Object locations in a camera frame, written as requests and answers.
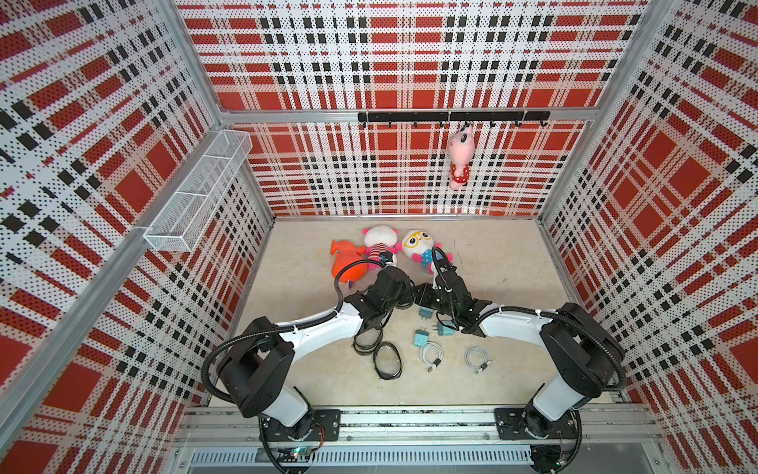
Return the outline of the teal charger top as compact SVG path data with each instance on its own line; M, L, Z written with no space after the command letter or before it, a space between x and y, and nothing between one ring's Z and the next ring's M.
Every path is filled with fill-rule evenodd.
M434 316L434 310L431 308L421 306L418 309L418 314L420 314L420 317L424 319L432 319L432 317Z

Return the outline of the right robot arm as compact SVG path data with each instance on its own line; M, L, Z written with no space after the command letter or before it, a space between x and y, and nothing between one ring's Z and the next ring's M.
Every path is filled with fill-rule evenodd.
M625 350L579 304L542 310L475 298L448 256L432 249L431 284L415 287L415 302L436 311L460 335L508 339L540 349L553 366L521 412L519 430L546 440L588 402L627 387Z

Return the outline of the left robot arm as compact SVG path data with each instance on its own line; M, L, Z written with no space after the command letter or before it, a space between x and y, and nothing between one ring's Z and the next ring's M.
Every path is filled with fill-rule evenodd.
M338 300L331 309L285 323L261 317L242 335L221 343L201 366L205 389L235 404L245 418L270 419L288 438L307 438L317 429L315 410L285 385L290 367L327 345L379 329L395 308L413 301L414 284L403 270L384 263L379 268L373 284L349 296L334 280Z

